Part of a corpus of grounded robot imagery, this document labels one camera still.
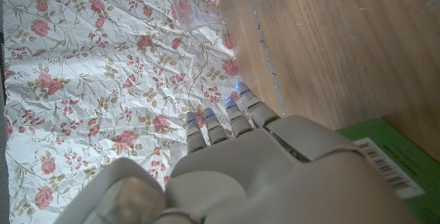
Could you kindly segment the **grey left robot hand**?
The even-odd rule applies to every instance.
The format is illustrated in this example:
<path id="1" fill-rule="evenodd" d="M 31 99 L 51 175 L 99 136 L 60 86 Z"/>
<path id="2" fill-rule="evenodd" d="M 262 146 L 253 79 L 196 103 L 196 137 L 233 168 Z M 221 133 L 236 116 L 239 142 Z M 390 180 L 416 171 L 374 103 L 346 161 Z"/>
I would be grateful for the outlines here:
<path id="1" fill-rule="evenodd" d="M 188 153 L 165 188 L 120 158 L 66 207 L 59 223 L 416 223 L 359 146 L 307 118 L 279 117 L 243 84 L 212 109 L 203 134 L 186 114 Z"/>

